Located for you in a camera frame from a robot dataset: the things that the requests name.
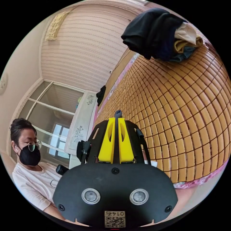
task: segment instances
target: black clothing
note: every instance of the black clothing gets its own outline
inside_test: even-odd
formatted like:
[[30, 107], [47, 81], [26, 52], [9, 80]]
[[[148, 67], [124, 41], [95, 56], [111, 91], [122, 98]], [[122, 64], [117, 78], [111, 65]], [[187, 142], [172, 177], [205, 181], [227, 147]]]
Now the black clothing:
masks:
[[162, 42], [168, 39], [171, 29], [179, 28], [185, 20], [160, 8], [152, 8], [133, 19], [126, 27], [121, 38], [130, 50], [143, 55], [146, 59], [159, 58], [155, 53]]
[[105, 91], [106, 91], [106, 86], [104, 85], [104, 86], [100, 89], [100, 92], [98, 92], [98, 93], [96, 94], [96, 97], [98, 98], [98, 99], [97, 99], [98, 106], [101, 104], [101, 102], [102, 102], [102, 100], [103, 100]]

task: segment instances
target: woven mat tile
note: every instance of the woven mat tile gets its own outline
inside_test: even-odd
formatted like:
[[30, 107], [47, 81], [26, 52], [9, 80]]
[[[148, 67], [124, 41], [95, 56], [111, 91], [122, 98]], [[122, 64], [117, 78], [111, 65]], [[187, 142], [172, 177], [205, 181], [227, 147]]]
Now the woven mat tile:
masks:
[[140, 127], [151, 159], [173, 183], [206, 176], [230, 156], [231, 81], [204, 45], [181, 63], [139, 56], [95, 124], [116, 110]]

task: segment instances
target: screw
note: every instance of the screw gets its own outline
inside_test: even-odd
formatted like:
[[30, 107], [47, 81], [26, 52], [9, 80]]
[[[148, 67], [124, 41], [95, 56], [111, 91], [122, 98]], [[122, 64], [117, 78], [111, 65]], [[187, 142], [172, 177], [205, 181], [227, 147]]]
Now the screw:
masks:
[[169, 205], [168, 207], [166, 207], [166, 209], [164, 210], [165, 212], [170, 212], [172, 210], [172, 206]]
[[112, 172], [113, 174], [118, 174], [118, 173], [120, 172], [120, 170], [119, 170], [118, 168], [113, 168], [113, 169], [111, 170], [111, 172]]
[[64, 211], [64, 210], [65, 210], [64, 206], [63, 206], [63, 205], [60, 205], [60, 204], [58, 205], [58, 209], [61, 210], [61, 211]]

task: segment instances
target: sliding glass door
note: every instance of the sliding glass door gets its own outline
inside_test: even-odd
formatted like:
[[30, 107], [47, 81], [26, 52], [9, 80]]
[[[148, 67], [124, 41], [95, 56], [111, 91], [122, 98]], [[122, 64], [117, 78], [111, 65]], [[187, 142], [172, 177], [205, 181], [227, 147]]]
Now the sliding glass door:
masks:
[[[84, 91], [44, 81], [27, 99], [19, 118], [29, 120], [42, 142], [41, 161], [69, 167], [70, 155], [64, 147], [70, 125]], [[11, 157], [17, 157], [11, 150]]]

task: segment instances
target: yellow clothing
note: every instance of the yellow clothing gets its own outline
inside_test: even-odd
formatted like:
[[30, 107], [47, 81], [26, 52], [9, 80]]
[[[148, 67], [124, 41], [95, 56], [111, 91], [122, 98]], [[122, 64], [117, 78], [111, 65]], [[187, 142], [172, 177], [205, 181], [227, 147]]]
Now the yellow clothing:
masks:
[[182, 39], [175, 41], [174, 51], [178, 54], [182, 54], [182, 53], [184, 53], [184, 47], [185, 46], [200, 47], [202, 45], [203, 45], [203, 39], [199, 35], [197, 35], [196, 45], [189, 43], [189, 42], [182, 40]]

